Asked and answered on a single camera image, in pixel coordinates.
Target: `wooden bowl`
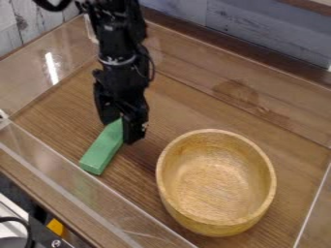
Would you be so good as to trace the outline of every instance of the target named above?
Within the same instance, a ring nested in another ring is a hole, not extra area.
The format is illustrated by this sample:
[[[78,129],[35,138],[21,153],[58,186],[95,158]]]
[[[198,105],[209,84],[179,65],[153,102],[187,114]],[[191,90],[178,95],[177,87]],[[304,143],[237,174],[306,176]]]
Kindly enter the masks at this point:
[[[273,164],[259,146],[211,129],[170,143],[158,161],[157,182],[173,217],[207,236],[247,231],[266,214],[277,188]]]

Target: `green block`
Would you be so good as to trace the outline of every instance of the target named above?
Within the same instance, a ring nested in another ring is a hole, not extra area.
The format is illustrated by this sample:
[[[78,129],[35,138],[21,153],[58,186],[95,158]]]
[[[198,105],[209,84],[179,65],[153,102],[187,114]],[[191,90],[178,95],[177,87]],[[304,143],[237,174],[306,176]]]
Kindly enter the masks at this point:
[[[123,123],[121,118],[106,126],[95,143],[79,161],[81,168],[95,175],[102,175],[122,144]]]

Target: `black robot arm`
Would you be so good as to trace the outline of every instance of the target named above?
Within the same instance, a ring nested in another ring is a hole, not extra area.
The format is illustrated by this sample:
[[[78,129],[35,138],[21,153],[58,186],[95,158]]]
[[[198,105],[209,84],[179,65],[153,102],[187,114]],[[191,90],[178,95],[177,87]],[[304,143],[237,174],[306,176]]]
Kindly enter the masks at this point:
[[[46,0],[34,0],[49,11],[62,11],[71,0],[54,6]],[[146,137],[149,105],[145,92],[154,80],[155,66],[143,46],[146,21],[139,0],[85,1],[101,43],[102,70],[94,71],[95,101],[105,125],[122,117],[126,143]]]

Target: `black cable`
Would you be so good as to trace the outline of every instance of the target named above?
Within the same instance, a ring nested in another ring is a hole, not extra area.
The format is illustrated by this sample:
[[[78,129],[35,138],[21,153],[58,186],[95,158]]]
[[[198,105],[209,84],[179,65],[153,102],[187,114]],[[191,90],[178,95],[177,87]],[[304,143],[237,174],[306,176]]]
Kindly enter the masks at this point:
[[[62,12],[73,0],[62,0],[59,5],[55,6],[53,3],[49,2],[49,0],[33,0],[38,6],[41,6],[43,9],[46,9],[50,12]]]
[[[2,217],[0,223],[5,223],[5,222],[19,222],[22,225],[25,225],[26,230],[27,230],[27,241],[26,241],[25,248],[33,248],[33,231],[31,231],[31,227],[27,224],[27,222],[18,217]]]

